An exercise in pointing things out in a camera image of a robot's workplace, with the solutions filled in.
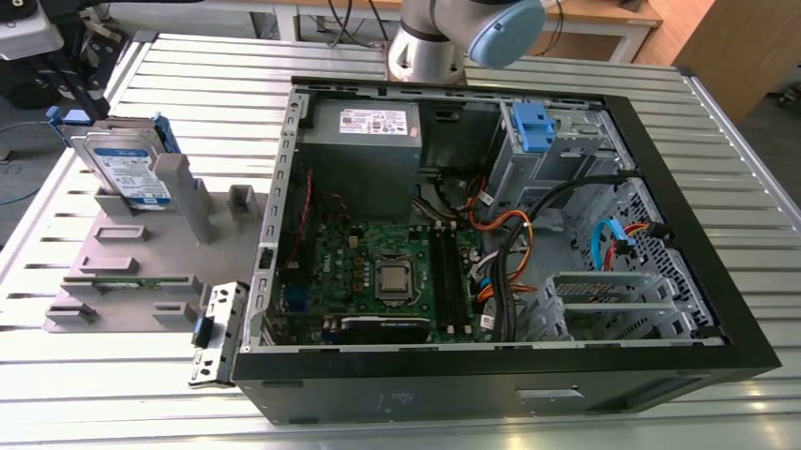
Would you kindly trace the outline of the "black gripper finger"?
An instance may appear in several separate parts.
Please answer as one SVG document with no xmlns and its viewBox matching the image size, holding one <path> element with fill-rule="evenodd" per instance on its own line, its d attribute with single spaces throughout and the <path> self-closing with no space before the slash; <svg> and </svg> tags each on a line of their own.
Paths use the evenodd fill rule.
<svg viewBox="0 0 801 450">
<path fill-rule="evenodd" d="M 65 51 L 58 52 L 58 74 L 89 119 L 105 120 L 109 116 L 109 104 L 100 90 L 92 86 L 86 71 Z"/>
</svg>

